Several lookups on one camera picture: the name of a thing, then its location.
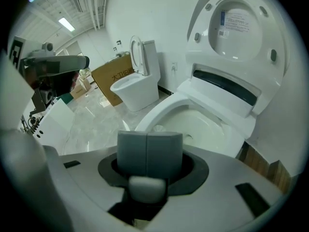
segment small cardboard box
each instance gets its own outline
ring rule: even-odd
[[[132,68],[130,55],[117,58],[91,72],[96,84],[112,106],[122,103],[122,100],[118,95],[111,92],[111,86],[121,78],[132,73],[134,73],[134,70]]]
[[[81,80],[78,79],[76,81],[76,85],[74,89],[70,92],[74,99],[81,97],[91,88],[91,84],[87,79]]]

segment white ceiling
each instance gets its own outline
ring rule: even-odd
[[[86,30],[104,27],[105,0],[78,1],[82,12],[78,10],[74,0],[35,0],[32,3],[29,2],[16,21],[12,33],[42,43],[51,42],[54,44],[54,49],[57,49]],[[63,17],[75,28],[73,32],[70,32],[58,22]]]

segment sticker on toilet lid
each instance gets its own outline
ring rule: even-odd
[[[247,33],[250,30],[249,16],[240,12],[221,11],[220,26],[223,29]]]
[[[228,38],[228,35],[229,35],[229,31],[227,31],[227,30],[222,30],[222,29],[219,30],[218,36],[219,36],[220,38],[227,39],[227,38]]]

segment gray tile floor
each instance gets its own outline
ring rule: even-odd
[[[111,106],[96,84],[83,96],[72,100],[68,107],[75,113],[75,119],[64,155],[97,150],[117,144],[117,132],[133,131],[145,115],[168,97],[159,91],[160,99],[146,108],[131,112],[124,103]]]

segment smart toilet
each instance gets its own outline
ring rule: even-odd
[[[130,54],[135,73],[115,82],[111,91],[122,99],[130,111],[136,112],[159,99],[157,85],[160,68],[155,41],[141,42],[133,36]]]
[[[267,0],[200,0],[198,6],[185,53],[189,78],[136,130],[180,132],[187,145],[235,157],[281,86],[284,22]]]

